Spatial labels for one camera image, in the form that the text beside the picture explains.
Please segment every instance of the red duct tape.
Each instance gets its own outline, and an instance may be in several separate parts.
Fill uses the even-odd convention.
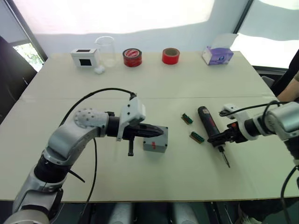
[[[179,50],[175,48],[166,48],[162,53],[162,61],[165,64],[176,64],[178,63]]]
[[[122,53],[123,62],[128,67],[136,67],[142,63],[142,53],[135,48],[129,48]]]

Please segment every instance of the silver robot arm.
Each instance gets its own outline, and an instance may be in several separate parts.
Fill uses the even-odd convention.
[[[294,157],[295,165],[299,165],[299,104],[290,102],[280,107],[267,110],[254,117],[249,117],[246,111],[240,111],[233,104],[224,105],[220,115],[237,121],[227,125],[228,129],[214,135],[208,142],[245,142],[256,140],[259,135],[276,134],[287,146]]]
[[[13,215],[5,224],[48,224],[57,213],[66,176],[86,144],[93,138],[106,135],[116,137],[117,141],[133,141],[135,136],[163,134],[155,126],[140,124],[144,119],[145,107],[137,97],[123,106],[120,117],[92,108],[77,111],[69,123],[51,135],[38,164],[30,171],[14,201]],[[133,155],[132,148],[128,155]]]

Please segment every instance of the white cotton ball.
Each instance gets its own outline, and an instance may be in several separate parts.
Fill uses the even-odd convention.
[[[97,74],[102,74],[104,71],[105,71],[105,67],[102,65],[94,69],[94,72]]]

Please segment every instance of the glass beaker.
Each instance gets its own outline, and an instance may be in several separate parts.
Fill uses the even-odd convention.
[[[107,67],[113,67],[116,64],[114,38],[111,36],[101,36],[94,42],[100,54],[100,62]]]

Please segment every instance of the white table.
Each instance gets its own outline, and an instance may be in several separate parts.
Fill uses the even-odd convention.
[[[51,56],[24,91],[23,98],[81,98],[107,87],[121,87],[140,98],[258,97],[273,96],[268,86],[240,52],[227,65],[208,66],[200,52],[181,52],[178,64],[166,65],[161,53],[145,53],[142,64],[129,68],[118,63],[98,75],[93,69],[77,68],[70,54]],[[95,98],[125,98],[107,92]]]
[[[223,104],[234,103],[244,107],[273,99],[142,99],[147,109],[145,123],[169,127],[168,148],[164,154],[146,152],[142,149],[142,138],[136,138],[135,155],[128,157],[127,141],[116,142],[115,138],[110,137],[97,139],[98,176],[91,201],[216,201],[279,197],[282,183],[293,162],[277,136],[260,137],[242,144],[228,143],[226,156],[231,168],[209,143],[198,144],[189,137],[194,130],[207,139],[197,115],[199,106],[205,105],[210,110],[223,131],[230,123],[229,119],[218,116],[217,112]],[[118,115],[126,101],[89,99],[80,107],[114,111]],[[0,199],[15,198],[51,133],[75,102],[76,99],[36,98],[20,99],[15,104],[0,126]],[[261,111],[262,108],[257,108],[249,112],[253,115]],[[180,118],[184,112],[194,120],[192,125],[186,125]],[[85,201],[93,178],[93,143],[87,145],[72,169],[86,183],[68,175],[63,201]],[[298,196],[297,176],[290,180],[286,196]]]

